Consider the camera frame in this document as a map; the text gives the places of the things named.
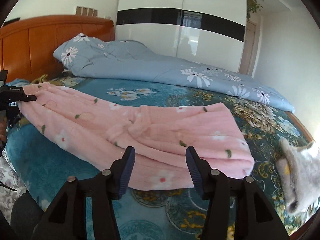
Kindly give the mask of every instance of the black wardrobe stripe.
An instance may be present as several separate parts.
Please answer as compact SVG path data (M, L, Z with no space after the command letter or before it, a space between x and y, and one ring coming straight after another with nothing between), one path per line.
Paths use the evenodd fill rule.
M118 11L117 25L135 23L158 23L180 25L181 9L139 8Z
M117 25L136 23L181 25L244 41L244 25L210 14L175 8L139 8L118 11Z

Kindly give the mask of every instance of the wooden headboard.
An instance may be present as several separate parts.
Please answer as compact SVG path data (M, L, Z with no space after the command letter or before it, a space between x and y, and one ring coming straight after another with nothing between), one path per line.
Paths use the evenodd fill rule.
M63 71L53 57L54 50L79 33L103 41L114 40L111 20L76 15L35 17L0 28L0 70L9 70L7 82L16 78L32 81Z

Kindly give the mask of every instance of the teal floral blanket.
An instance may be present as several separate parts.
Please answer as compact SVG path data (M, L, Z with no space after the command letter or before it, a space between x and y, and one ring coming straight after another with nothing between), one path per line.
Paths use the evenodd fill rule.
M283 191L275 168L276 160L282 156L278 142L282 137L296 146L306 145L307 141L284 111L234 96L160 83L84 79L69 73L64 73L56 81L127 106L206 106L223 102L231 110L255 159L252 176L274 206L288 234L301 227L319 208L317 201L297 216L289 216L285 211ZM50 142L26 120L21 120L9 131L6 151L18 175L43 210L68 176L86 179L99 172L91 164ZM148 192L129 188L120 201L113 201L122 240L199 239L208 204L193 188ZM235 199L231 198L228 240L234 236L235 212ZM90 198L86 203L86 220L87 235L91 240L94 236Z

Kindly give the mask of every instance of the white sliding wardrobe door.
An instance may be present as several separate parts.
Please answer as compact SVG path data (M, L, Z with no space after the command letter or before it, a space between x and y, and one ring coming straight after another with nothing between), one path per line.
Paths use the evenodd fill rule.
M156 53L176 56L183 0L119 0L116 39L140 41Z
M238 72L246 0L183 0L177 56Z

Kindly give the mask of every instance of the gray-blue duvet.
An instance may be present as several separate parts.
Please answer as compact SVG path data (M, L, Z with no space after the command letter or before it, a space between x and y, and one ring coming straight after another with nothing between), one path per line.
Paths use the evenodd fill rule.
M59 46L54 57L78 77L139 80L202 88L294 112L290 102L275 89L247 75L159 55L137 41L103 42L81 33Z

